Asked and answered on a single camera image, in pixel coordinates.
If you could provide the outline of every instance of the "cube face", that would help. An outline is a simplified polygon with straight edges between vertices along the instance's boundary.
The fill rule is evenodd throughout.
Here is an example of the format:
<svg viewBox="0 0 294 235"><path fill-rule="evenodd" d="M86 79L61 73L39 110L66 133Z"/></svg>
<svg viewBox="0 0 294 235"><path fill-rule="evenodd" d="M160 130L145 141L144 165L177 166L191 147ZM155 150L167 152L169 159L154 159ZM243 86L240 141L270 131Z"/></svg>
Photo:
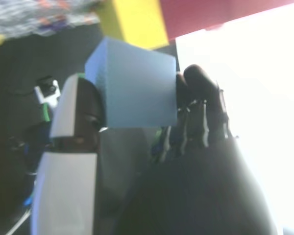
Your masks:
<svg viewBox="0 0 294 235"><path fill-rule="evenodd" d="M175 66L173 56L105 38L86 63L86 77L103 96L107 126L175 125Z"/></svg>

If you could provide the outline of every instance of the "red block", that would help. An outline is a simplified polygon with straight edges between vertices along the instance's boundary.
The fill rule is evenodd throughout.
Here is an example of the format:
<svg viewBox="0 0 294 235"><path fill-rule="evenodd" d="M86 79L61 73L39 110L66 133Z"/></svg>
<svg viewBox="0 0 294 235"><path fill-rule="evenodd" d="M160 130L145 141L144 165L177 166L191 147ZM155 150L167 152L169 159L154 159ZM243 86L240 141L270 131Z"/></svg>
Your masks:
<svg viewBox="0 0 294 235"><path fill-rule="evenodd" d="M160 0L169 39L294 0Z"/></svg>

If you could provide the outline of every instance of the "yellow cube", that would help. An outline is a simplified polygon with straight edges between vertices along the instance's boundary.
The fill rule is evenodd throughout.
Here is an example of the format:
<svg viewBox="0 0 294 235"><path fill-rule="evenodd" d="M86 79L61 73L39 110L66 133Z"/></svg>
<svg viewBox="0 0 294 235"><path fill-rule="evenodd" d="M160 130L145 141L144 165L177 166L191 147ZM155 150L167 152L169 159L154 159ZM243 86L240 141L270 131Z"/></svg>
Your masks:
<svg viewBox="0 0 294 235"><path fill-rule="evenodd" d="M149 49L169 43L159 0L106 0L96 12L105 36Z"/></svg>

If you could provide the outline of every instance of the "blue cube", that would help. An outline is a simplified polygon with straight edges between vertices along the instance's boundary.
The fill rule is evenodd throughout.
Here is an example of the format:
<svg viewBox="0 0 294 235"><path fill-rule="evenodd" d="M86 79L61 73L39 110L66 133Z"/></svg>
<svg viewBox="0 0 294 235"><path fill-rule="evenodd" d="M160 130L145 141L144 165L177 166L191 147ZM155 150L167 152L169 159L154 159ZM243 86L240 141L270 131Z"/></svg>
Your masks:
<svg viewBox="0 0 294 235"><path fill-rule="evenodd" d="M87 60L85 71L101 93L107 127L176 124L173 56L106 37Z"/></svg>

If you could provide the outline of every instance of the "white cable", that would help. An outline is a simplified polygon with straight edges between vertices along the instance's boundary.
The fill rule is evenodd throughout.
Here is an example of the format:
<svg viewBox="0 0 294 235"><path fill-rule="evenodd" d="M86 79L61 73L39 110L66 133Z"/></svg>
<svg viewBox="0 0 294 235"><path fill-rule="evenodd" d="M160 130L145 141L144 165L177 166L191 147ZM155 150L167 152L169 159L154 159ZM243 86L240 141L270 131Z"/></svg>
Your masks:
<svg viewBox="0 0 294 235"><path fill-rule="evenodd" d="M20 220L10 229L10 231L7 232L6 235L13 235L14 232L27 220L30 214L31 210L26 210Z"/></svg>

